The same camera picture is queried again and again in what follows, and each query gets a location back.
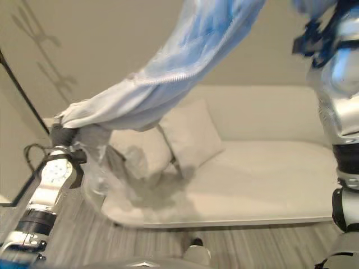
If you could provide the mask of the left robot hand black cloth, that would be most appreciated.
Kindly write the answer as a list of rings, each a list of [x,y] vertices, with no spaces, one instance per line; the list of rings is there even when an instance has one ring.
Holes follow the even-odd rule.
[[[71,147],[76,143],[79,128],[66,128],[60,118],[54,119],[50,128],[50,143],[52,147]]]

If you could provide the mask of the right robot hand black cloth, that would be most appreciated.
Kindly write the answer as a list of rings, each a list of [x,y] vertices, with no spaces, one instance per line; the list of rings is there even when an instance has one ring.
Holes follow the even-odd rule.
[[[312,19],[305,25],[305,32],[293,41],[292,54],[312,58],[311,67],[324,67],[333,57],[337,49],[337,26],[340,17],[334,14],[323,30],[321,21]]]

